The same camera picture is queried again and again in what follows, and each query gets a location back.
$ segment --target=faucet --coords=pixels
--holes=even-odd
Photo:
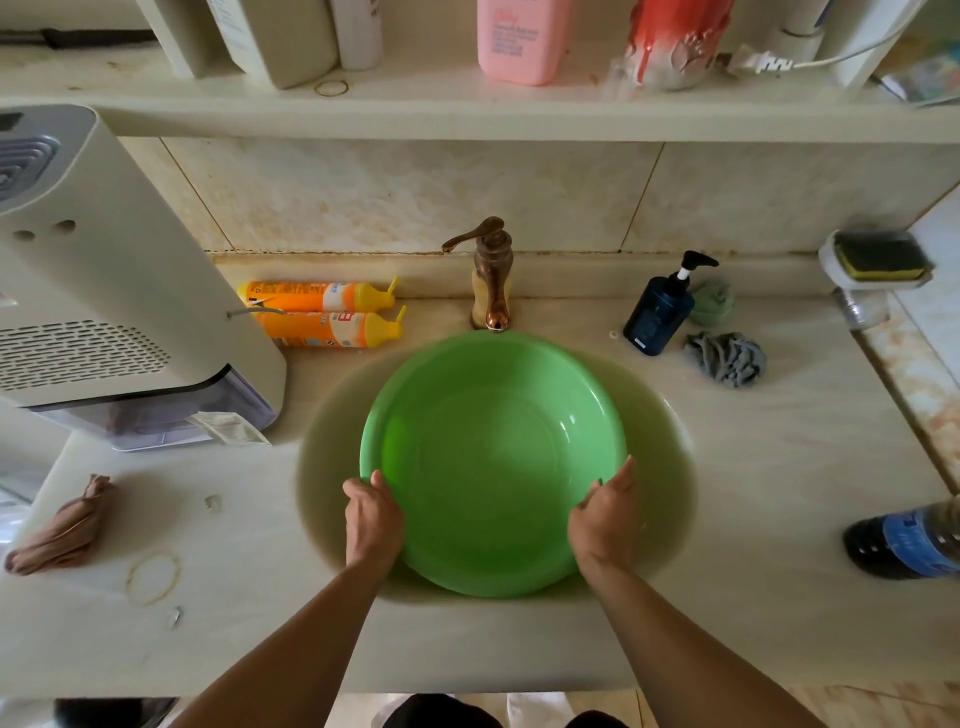
[[[476,277],[487,286],[487,311],[481,320],[479,312],[471,315],[474,328],[486,326],[490,331],[505,331],[510,327],[510,310],[504,287],[514,265],[514,239],[503,229],[504,222],[498,217],[488,217],[475,230],[452,237],[444,243],[444,253],[449,253],[465,240],[476,238],[477,250],[473,254]],[[479,299],[480,291],[474,286]]]

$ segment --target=faucet handle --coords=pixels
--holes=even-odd
[[[443,251],[444,253],[449,253],[466,240],[472,240],[473,238],[485,238],[489,235],[503,232],[504,225],[505,223],[499,217],[488,217],[470,232],[465,232],[463,235],[457,235],[456,237],[451,237],[449,240],[447,240],[444,243]]]

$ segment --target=white appliance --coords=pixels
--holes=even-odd
[[[283,355],[95,111],[0,109],[0,400],[116,449],[283,404]]]

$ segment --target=pump nozzle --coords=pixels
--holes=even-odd
[[[704,255],[698,251],[687,251],[684,253],[684,262],[682,263],[683,270],[686,270],[688,273],[690,271],[696,270],[702,265],[708,265],[712,268],[716,268],[720,263],[711,258],[709,255]]]
[[[684,253],[684,262],[681,264],[680,270],[667,279],[663,290],[670,296],[682,296],[687,286],[690,285],[690,271],[696,270],[702,265],[716,267],[720,263],[709,255],[704,255],[698,251],[687,251]]]

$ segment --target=power cord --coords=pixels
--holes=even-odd
[[[716,57],[716,64],[721,68],[724,68],[727,73],[730,73],[734,76],[758,76],[761,73],[785,73],[786,71],[795,71],[800,68],[823,68],[827,65],[834,65],[835,63],[840,63],[842,61],[849,61],[852,58],[856,58],[857,56],[861,56],[864,53],[880,47],[884,43],[890,42],[895,37],[903,33],[903,31],[907,29],[907,26],[910,25],[912,20],[913,18],[910,18],[910,20],[903,23],[903,25],[901,25],[895,31],[888,33],[880,40],[876,40],[873,43],[869,43],[861,48],[857,48],[855,51],[845,53],[842,56],[834,56],[833,58],[829,59],[795,63],[790,59],[775,56],[774,54],[770,53],[770,51],[763,51],[760,53],[753,46],[744,43],[737,48],[734,53],[718,53]]]

